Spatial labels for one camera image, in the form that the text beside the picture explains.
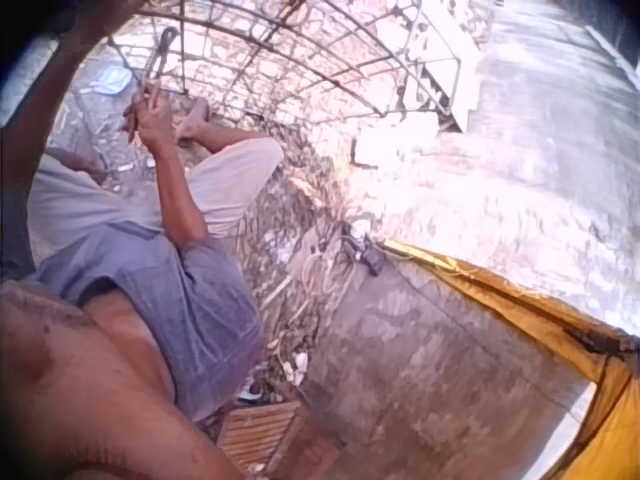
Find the person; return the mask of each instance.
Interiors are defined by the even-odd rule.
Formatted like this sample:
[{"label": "person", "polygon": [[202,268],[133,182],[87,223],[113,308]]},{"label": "person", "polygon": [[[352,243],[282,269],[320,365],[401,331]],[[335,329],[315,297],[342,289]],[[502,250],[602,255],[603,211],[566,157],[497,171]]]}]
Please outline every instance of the person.
[{"label": "person", "polygon": [[[72,153],[43,155],[79,63],[140,3],[80,4],[3,128],[0,416],[13,478],[242,478],[193,422],[241,387],[261,354],[252,293],[220,238],[282,149],[208,124],[203,100],[174,133],[154,88],[133,102],[156,161],[148,204],[129,205],[67,168]],[[188,178],[176,135],[211,152]],[[38,269],[27,215],[57,249]]]}]

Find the foot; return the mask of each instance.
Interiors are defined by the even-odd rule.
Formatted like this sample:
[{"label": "foot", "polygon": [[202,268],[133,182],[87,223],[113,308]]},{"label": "foot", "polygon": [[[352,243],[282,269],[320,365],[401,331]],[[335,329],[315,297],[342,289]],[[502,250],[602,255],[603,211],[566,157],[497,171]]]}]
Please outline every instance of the foot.
[{"label": "foot", "polygon": [[176,129],[176,141],[178,145],[188,145],[198,132],[203,123],[209,121],[209,103],[206,99],[198,97],[189,115]]}]

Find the white pants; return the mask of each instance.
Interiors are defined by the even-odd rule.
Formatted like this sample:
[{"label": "white pants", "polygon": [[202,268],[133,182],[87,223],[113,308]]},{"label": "white pants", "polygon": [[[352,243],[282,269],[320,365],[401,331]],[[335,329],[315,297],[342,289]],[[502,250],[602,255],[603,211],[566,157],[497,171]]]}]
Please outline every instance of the white pants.
[{"label": "white pants", "polygon": [[[282,148],[271,138],[245,140],[208,157],[187,175],[209,232],[229,235],[278,163]],[[94,225],[133,221],[162,229],[157,188],[142,205],[100,188],[88,174],[74,172],[45,155],[28,201],[29,228],[58,250]]]}]

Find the yellow tarp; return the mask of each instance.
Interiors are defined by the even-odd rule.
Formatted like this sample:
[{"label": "yellow tarp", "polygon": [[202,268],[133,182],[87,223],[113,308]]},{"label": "yellow tarp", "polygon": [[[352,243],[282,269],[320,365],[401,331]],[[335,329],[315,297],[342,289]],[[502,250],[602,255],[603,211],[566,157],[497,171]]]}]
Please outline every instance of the yellow tarp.
[{"label": "yellow tarp", "polygon": [[413,259],[453,288],[499,313],[596,383],[596,393],[572,445],[544,480],[640,479],[636,337],[468,262],[393,240],[381,245]]}]

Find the concrete floor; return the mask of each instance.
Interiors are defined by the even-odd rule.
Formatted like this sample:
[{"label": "concrete floor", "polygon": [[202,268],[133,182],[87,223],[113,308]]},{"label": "concrete floor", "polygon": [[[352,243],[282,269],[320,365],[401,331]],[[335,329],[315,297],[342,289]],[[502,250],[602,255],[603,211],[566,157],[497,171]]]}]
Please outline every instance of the concrete floor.
[{"label": "concrete floor", "polygon": [[560,7],[497,8],[468,134],[354,172],[379,233],[640,334],[640,94]]}]

